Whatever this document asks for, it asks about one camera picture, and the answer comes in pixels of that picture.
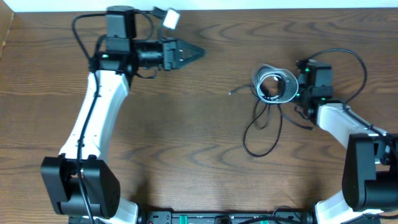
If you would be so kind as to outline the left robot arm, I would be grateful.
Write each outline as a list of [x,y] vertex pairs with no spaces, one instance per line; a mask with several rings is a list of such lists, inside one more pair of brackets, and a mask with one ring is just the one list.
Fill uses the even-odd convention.
[[[137,38],[138,14],[160,20],[150,29],[158,38]],[[72,223],[146,223],[139,206],[122,198],[119,180],[108,167],[119,109],[140,68],[177,70],[202,58],[205,50],[162,35],[163,28],[176,28],[180,13],[175,9],[110,6],[103,16],[107,32],[86,54],[88,84],[76,123],[59,154],[43,159],[40,173],[54,212]]]

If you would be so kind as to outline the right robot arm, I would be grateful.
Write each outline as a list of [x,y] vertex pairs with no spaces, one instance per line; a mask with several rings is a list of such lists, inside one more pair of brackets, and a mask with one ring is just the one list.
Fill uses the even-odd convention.
[[332,68],[312,59],[296,63],[300,115],[345,149],[341,191],[315,204],[310,223],[378,223],[397,210],[397,135],[374,127],[334,98]]

